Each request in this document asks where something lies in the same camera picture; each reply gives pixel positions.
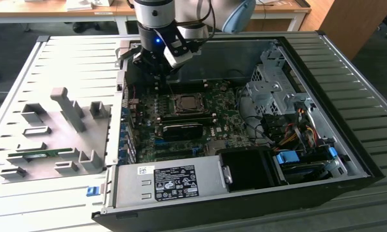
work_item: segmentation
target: black cable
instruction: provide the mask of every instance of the black cable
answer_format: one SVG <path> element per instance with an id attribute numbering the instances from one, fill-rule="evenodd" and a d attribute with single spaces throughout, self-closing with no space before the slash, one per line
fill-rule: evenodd
<path id="1" fill-rule="evenodd" d="M 253 144 L 255 144 L 255 145 L 264 145 L 264 144 L 268 144 L 268 142 L 264 142 L 264 143 L 261 143 L 261 144 L 259 144 L 259 143 L 256 142 L 256 139 L 263 139 L 263 138 L 259 138 L 259 137 L 256 136 L 256 130 L 255 130 L 253 132 L 255 132 L 255 138 L 248 138 L 249 140 L 253 139 Z"/>
<path id="2" fill-rule="evenodd" d="M 305 154 L 307 149 L 305 149 L 305 144 L 304 144 L 304 137 L 303 137 L 303 134 L 301 134 L 296 124 L 292 126 L 292 130 L 295 131 L 296 137 L 297 137 L 299 141 L 301 142 L 303 150 L 304 150 L 304 154 Z"/>
<path id="3" fill-rule="evenodd" d="M 126 0 L 126 3 L 128 3 L 129 8 L 130 8 L 130 9 L 134 9 L 134 5 L 130 4 L 129 0 Z"/>
<path id="4" fill-rule="evenodd" d="M 265 3 L 263 3 L 260 0 L 257 0 L 260 3 L 261 3 L 261 5 L 259 5 L 259 6 L 263 6 L 263 8 L 264 8 L 264 19 L 263 19 L 263 25 L 261 25 L 261 27 L 260 27 L 260 31 L 264 31 L 264 24 L 265 24 L 265 19 L 267 19 L 267 10 L 265 10 L 265 6 L 273 6 L 272 4 L 269 4 L 269 5 L 267 5 Z"/>
<path id="5" fill-rule="evenodd" d="M 189 25 L 200 24 L 209 17 L 211 11 L 212 11 L 212 8 L 211 8 L 211 5 L 209 5 L 209 9 L 208 9 L 207 15 L 201 19 L 194 20 L 194 21 L 189 21 L 189 22 L 178 22 L 178 23 L 176 23 L 176 26 L 189 26 Z"/>
<path id="6" fill-rule="evenodd" d="M 253 115 L 252 115 L 252 116 L 247 116 L 245 119 L 248 119 L 249 117 L 253 117 L 253 118 L 256 118 L 256 119 L 259 119 L 259 120 L 263 119 L 263 117 L 261 117 L 261 116 L 257 116 L 257 115 L 255 115 L 255 116 L 253 116 Z"/>
<path id="7" fill-rule="evenodd" d="M 255 131 L 255 132 L 257 132 L 260 135 L 261 135 L 261 138 L 263 139 L 265 139 L 267 140 L 267 143 L 269 143 L 271 145 L 272 144 L 275 144 L 275 142 L 265 136 L 265 134 L 257 129 L 257 128 L 255 128 L 253 126 L 251 126 L 249 125 L 249 123 L 248 122 L 245 122 L 245 120 L 244 120 L 244 118 L 243 118 L 243 116 L 241 116 L 241 114 L 240 114 L 240 100 L 241 100 L 241 96 L 243 96 L 243 94 L 244 94 L 244 91 L 245 91 L 245 88 L 247 87 L 244 87 L 243 88 L 243 90 L 241 90 L 241 92 L 240 92 L 240 95 L 239 95 L 239 100 L 237 100 L 237 114 L 239 114 L 239 117 L 240 117 L 240 119 L 244 121 L 244 124 Z"/>
<path id="8" fill-rule="evenodd" d="M 207 41 L 209 41 L 209 39 L 212 39 L 213 35 L 215 35 L 215 27 L 216 27 L 216 19 L 215 19 L 215 11 L 213 11 L 213 7 L 212 7 L 212 2 L 211 0 L 209 1 L 209 9 L 211 9 L 211 12 L 212 12 L 212 20 L 213 20 L 213 26 L 212 26 L 212 34 L 208 36 L 207 39 L 204 39 L 201 41 L 201 44 L 204 44 Z"/>

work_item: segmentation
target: power supply label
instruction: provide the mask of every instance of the power supply label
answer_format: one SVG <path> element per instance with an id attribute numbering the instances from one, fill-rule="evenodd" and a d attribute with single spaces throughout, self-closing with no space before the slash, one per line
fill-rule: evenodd
<path id="1" fill-rule="evenodd" d="M 198 196 L 193 165 L 154 169 L 153 176 L 158 202 Z"/>

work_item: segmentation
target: desk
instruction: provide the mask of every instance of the desk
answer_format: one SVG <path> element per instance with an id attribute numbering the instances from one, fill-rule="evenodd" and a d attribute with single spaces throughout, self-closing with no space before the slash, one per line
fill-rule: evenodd
<path id="1" fill-rule="evenodd" d="M 129 8 L 124 0 L 117 1 L 116 22 L 118 34 L 128 34 L 125 22 L 134 21 L 134 11 Z M 245 31 L 263 31 L 263 30 L 287 30 L 297 31 L 303 23 L 305 14 L 309 13 L 311 8 L 300 7 L 295 0 L 280 0 L 272 2 L 269 5 L 256 5 L 251 17 L 251 22 Z M 261 20 L 277 19 L 275 22 L 261 22 Z"/>
<path id="2" fill-rule="evenodd" d="M 118 34 L 126 35 L 126 21 L 134 21 L 134 10 L 125 0 L 114 0 L 110 7 L 94 6 L 92 10 L 65 11 L 65 0 L 44 0 L 24 2 L 24 0 L 0 0 L 0 23 L 46 23 L 46 22 L 88 22 L 114 21 Z M 259 30 L 264 25 L 257 19 L 287 19 L 288 31 L 296 31 L 301 25 L 309 8 L 301 8 L 293 0 L 281 0 L 275 6 L 256 6 L 252 21 L 247 31 Z"/>

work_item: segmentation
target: table leg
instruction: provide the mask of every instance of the table leg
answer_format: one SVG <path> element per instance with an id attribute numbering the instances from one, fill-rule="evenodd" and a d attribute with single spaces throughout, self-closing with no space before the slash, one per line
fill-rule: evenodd
<path id="1" fill-rule="evenodd" d="M 116 16 L 114 21 L 117 24 L 118 35 L 128 35 L 128 27 L 126 27 L 126 16 Z"/>
<path id="2" fill-rule="evenodd" d="M 28 32 L 30 31 L 30 26 L 29 26 L 29 23 L 20 23 L 21 27 L 22 27 L 22 31 Z"/>
<path id="3" fill-rule="evenodd" d="M 305 13 L 295 13 L 293 19 L 291 20 L 287 31 L 299 31 L 304 20 Z"/>

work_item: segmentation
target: metal frame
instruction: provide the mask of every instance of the metal frame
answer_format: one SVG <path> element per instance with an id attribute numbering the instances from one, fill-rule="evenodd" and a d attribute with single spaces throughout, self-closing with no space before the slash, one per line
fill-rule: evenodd
<path id="1" fill-rule="evenodd" d="M 375 89 L 375 87 L 371 85 L 369 81 L 364 78 L 363 74 L 360 73 L 360 71 L 356 69 L 356 67 L 352 65 L 352 63 L 349 62 L 349 59 L 344 56 L 344 54 L 340 52 L 340 50 L 337 49 L 337 47 L 333 45 L 332 41 L 329 40 L 328 36 L 324 35 L 323 36 L 323 40 L 325 41 L 327 45 L 329 47 L 332 47 L 332 49 L 336 52 L 337 57 L 347 63 L 347 68 L 349 69 L 349 71 L 357 75 L 359 79 L 361 80 L 363 84 L 365 84 L 368 90 L 377 96 L 377 100 L 381 103 L 381 105 L 387 108 L 387 101 L 383 97 L 383 95 L 380 94 L 380 92 Z"/>
<path id="2" fill-rule="evenodd" d="M 178 199 L 177 201 L 148 203 L 140 202 L 140 204 L 130 206 L 120 206 L 116 202 L 116 199 L 118 198 L 117 195 L 122 192 L 120 189 L 124 188 L 122 185 L 126 185 L 125 183 L 128 183 L 128 181 L 114 182 L 112 179 L 109 193 L 105 192 L 105 194 L 109 195 L 113 204 L 105 205 L 105 207 L 100 210 L 101 213 L 93 213 L 93 220 L 106 226 L 112 231 L 120 231 L 120 228 L 129 231 L 172 230 L 181 227 L 197 226 L 204 221 L 219 222 L 227 219 L 251 218 L 268 213 L 295 210 L 300 207 L 313 207 L 323 204 L 340 194 L 361 189 L 364 186 L 371 185 L 384 177 L 285 38 L 264 36 L 248 38 L 240 37 L 239 35 L 221 40 L 215 39 L 215 42 L 243 41 L 245 43 L 245 41 L 251 39 L 277 41 L 276 43 L 279 45 L 279 50 L 281 51 L 309 96 L 315 98 L 312 100 L 315 101 L 316 107 L 324 114 L 328 126 L 333 129 L 332 132 L 337 135 L 337 140 L 341 145 L 348 148 L 345 154 L 348 154 L 351 161 L 355 162 L 355 166 L 357 168 L 361 167 L 367 173 L 360 170 L 356 175 L 352 176 L 343 176 L 315 182 L 293 184 L 291 186 L 231 192 L 213 196 L 203 196 L 200 198 Z M 118 170 L 124 168 L 125 166 L 112 167 L 112 169 L 116 170 L 113 173 L 120 173 Z M 284 194 L 292 195 L 292 199 L 283 199 L 280 203 L 275 202 L 273 199 L 277 199 L 279 196 L 284 196 Z M 257 204 L 264 205 L 264 207 L 259 210 L 249 209 L 251 205 Z M 220 212 L 221 209 L 228 210 L 231 207 L 235 207 L 237 211 L 219 215 L 217 212 Z M 184 217 L 188 217 L 188 215 L 192 214 L 200 216 L 196 216 L 194 219 L 178 222 L 178 227 L 165 222 L 165 217 L 170 217 L 176 221 L 181 221 Z M 117 220 L 117 215 L 121 215 L 128 219 L 125 221 L 120 221 Z"/>
<path id="3" fill-rule="evenodd" d="M 6 94 L 6 97 L 5 97 L 5 100 L 1 104 L 1 107 L 0 107 L 0 123 L 2 121 L 2 118 L 4 118 L 4 115 L 8 111 L 8 108 L 9 108 L 9 104 L 14 98 L 14 95 L 17 93 L 17 90 L 20 88 L 20 85 L 21 85 L 21 82 L 26 76 L 26 73 L 28 73 L 28 70 L 36 60 L 36 57 L 37 57 L 37 54 L 42 51 L 42 48 L 45 47 L 45 43 L 40 43 L 40 42 L 36 42 L 34 44 L 34 47 L 32 49 L 32 52 L 30 52 L 30 55 L 28 56 L 26 58 L 26 61 L 25 61 L 25 64 L 21 68 L 21 71 L 20 71 L 20 74 L 14 80 L 14 83 L 13 83 L 13 86 L 10 88 L 10 91 L 8 92 Z"/>
<path id="4" fill-rule="evenodd" d="M 307 12 L 295 13 L 267 13 L 252 14 L 251 19 L 291 19 L 287 31 L 297 31 Z M 60 17 L 0 17 L 0 23 L 52 23 L 52 22 L 93 22 L 93 21 L 114 21 L 117 24 L 118 35 L 128 35 L 128 21 L 136 21 L 134 15 L 114 15 L 113 12 L 105 12 L 97 16 L 60 16 Z"/>

